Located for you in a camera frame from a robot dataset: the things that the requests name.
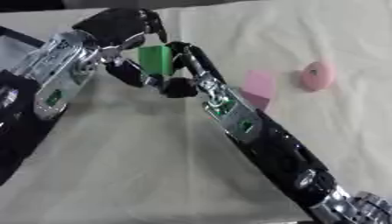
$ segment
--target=table surface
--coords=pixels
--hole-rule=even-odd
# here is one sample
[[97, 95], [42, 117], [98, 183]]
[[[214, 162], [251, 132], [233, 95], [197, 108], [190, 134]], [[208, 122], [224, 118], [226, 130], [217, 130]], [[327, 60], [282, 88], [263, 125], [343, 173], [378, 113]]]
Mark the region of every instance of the table surface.
[[[233, 86], [250, 69], [269, 71], [276, 94], [267, 113], [325, 161], [350, 193], [392, 199], [391, 6], [271, 0], [159, 13], [170, 40], [203, 48]], [[47, 40], [98, 11], [2, 14], [0, 24]], [[331, 61], [337, 80], [308, 93], [296, 71], [314, 60]], [[127, 87], [100, 70], [0, 188], [0, 222], [304, 219], [207, 119], [200, 103]]]

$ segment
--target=robotic hand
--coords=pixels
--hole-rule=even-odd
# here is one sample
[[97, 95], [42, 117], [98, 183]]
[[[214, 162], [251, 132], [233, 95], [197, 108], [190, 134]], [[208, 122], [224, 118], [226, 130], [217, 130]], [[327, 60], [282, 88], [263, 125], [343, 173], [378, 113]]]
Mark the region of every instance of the robotic hand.
[[132, 86], [148, 81], [137, 63], [120, 54], [141, 46], [148, 33], [167, 39], [156, 12], [133, 9], [105, 10], [46, 43], [13, 32], [42, 46], [0, 72], [0, 185], [46, 137], [97, 66]]
[[186, 92], [207, 94], [204, 110], [253, 165], [316, 222], [391, 223], [392, 206], [386, 200], [369, 192], [345, 192], [302, 143], [230, 88], [200, 48], [181, 42], [168, 46], [174, 67], [186, 67], [192, 74], [190, 84], [183, 86]]

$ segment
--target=pink cube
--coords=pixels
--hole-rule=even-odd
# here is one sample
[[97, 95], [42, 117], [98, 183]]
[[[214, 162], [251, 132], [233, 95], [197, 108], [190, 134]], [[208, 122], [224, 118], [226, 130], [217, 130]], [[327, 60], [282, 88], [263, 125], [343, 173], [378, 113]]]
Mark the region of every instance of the pink cube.
[[240, 93], [253, 106], [265, 110], [275, 93], [275, 81], [266, 72], [251, 70], [245, 77]]

